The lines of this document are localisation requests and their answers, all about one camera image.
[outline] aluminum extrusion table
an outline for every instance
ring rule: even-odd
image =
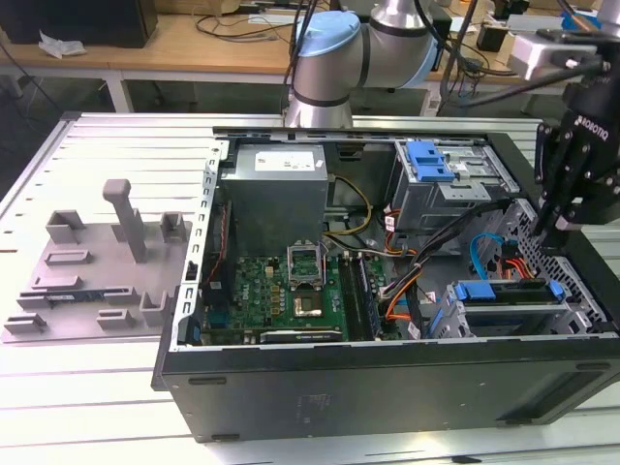
[[[538,122],[361,117],[355,124],[505,132],[532,161]],[[211,126],[280,124],[268,115],[113,113],[58,123],[0,203],[0,321],[17,309],[15,297],[47,242],[44,224],[53,209],[77,209],[84,222],[109,222],[113,212],[101,185],[127,177],[145,221],[165,210],[189,215],[202,188],[201,150]],[[620,273],[620,226],[589,228],[587,235]],[[620,461],[620,384],[548,426],[202,446],[171,396],[150,388],[157,348],[157,338],[0,346],[0,463],[450,463],[456,455],[510,464]]]

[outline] floor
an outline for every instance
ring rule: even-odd
[[[0,89],[0,199],[11,188],[58,120],[59,113],[32,82],[25,82],[23,97],[13,100]],[[113,111],[103,83],[94,79],[47,77],[41,86],[63,110]],[[277,113],[282,87],[269,84],[197,83],[198,101],[192,104],[192,84],[132,81],[130,92],[136,111]],[[359,89],[352,95],[354,114],[417,115],[423,92],[418,90]],[[564,111],[559,97],[541,96],[530,114],[520,107],[523,97],[466,112],[446,107],[443,116],[540,117],[558,119]]]

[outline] wooden table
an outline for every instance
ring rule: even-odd
[[[455,1],[450,14],[463,15],[466,9],[466,4]],[[485,14],[484,2],[480,2],[474,23],[480,23]],[[221,21],[230,24],[237,20],[238,17],[234,16]],[[210,29],[215,26],[215,22],[209,19],[203,26]],[[265,27],[263,24],[242,22],[234,27],[220,27],[218,32],[242,33]],[[284,38],[288,38],[291,33],[288,27],[279,29],[279,32]],[[476,37],[476,34],[468,35],[465,43],[474,47]],[[105,80],[116,111],[133,111],[127,90],[127,80],[131,79],[282,83],[289,64],[288,47],[283,40],[249,44],[218,40],[199,32],[189,15],[160,15],[157,30],[144,48],[86,46],[86,54],[58,60],[35,45],[7,44],[7,49],[31,76]],[[484,53],[492,69],[507,69],[505,63],[511,48],[512,39],[508,38],[499,53]],[[463,50],[463,54],[476,56],[471,50]],[[442,73],[440,68],[440,71],[431,73],[423,85],[417,86],[427,90],[423,115],[436,114],[438,81]],[[21,73],[0,53],[1,75],[19,77]],[[517,81],[517,77],[486,77],[479,90],[497,90]],[[541,92],[548,93],[549,90],[543,89]]]

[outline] green circuit board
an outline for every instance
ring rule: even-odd
[[[299,275],[315,273],[316,259],[297,257],[294,269]],[[367,261],[367,269],[371,286],[378,290],[385,284],[381,261]],[[299,316],[310,310],[321,312]],[[318,291],[309,286],[290,289],[286,257],[238,258],[227,320],[217,329],[209,327],[207,316],[203,332],[208,336],[208,341],[204,341],[208,344],[242,343],[244,332],[258,338],[261,332],[277,329],[335,330],[343,333],[343,340],[348,340],[338,258],[326,257],[324,284]]]

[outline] motherboard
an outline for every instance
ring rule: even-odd
[[[296,342],[303,337],[363,340],[377,335],[378,290],[386,282],[381,260],[334,255],[322,257],[320,263],[319,273],[314,257],[296,258],[294,276],[316,273],[322,282],[295,286],[286,256],[239,257],[232,305],[227,311],[205,312],[202,341],[247,345]]]

